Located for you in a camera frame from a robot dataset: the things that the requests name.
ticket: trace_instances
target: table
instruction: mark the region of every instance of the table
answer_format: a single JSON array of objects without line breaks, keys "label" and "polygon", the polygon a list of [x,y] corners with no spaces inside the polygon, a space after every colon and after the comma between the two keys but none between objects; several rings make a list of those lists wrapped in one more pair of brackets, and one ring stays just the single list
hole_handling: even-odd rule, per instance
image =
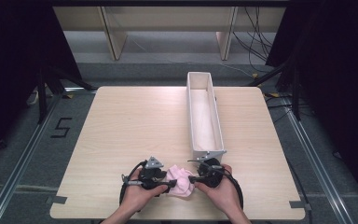
[{"label": "table", "polygon": [[[260,89],[214,87],[223,141],[251,220],[298,220],[303,208]],[[106,218],[118,207],[121,175],[155,156],[196,173],[186,115],[186,87],[101,87],[94,98],[54,203],[54,218]],[[161,195],[132,218],[225,220],[197,189],[187,199]]]}]

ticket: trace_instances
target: rectangular box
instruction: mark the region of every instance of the rectangular box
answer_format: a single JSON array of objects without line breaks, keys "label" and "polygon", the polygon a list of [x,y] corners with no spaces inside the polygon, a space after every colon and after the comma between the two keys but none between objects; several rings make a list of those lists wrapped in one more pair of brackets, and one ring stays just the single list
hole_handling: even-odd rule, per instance
[{"label": "rectangular box", "polygon": [[217,158],[221,161],[227,151],[223,145],[210,73],[187,74],[187,113],[192,159]]}]

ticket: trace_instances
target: pink cloth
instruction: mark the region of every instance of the pink cloth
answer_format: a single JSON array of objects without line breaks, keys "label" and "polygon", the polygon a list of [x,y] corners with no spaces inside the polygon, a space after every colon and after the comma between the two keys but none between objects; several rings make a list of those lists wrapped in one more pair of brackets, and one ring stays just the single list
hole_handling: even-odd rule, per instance
[{"label": "pink cloth", "polygon": [[168,169],[167,181],[177,179],[176,186],[170,189],[169,194],[179,197],[188,197],[194,189],[194,185],[188,180],[190,175],[193,174],[184,168],[180,169],[177,165]]}]

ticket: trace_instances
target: wooden table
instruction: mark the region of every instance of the wooden table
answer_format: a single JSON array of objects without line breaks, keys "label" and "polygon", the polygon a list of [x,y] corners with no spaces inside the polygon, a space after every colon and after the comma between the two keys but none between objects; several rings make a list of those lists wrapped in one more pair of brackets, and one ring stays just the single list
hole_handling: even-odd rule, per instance
[{"label": "wooden table", "polygon": [[[227,153],[252,220],[298,220],[303,208],[260,89],[214,87]],[[118,208],[121,175],[155,156],[196,174],[191,159],[186,87],[101,87],[94,98],[54,203],[55,218],[106,218]],[[197,189],[186,199],[161,195],[132,218],[224,220]]]}]

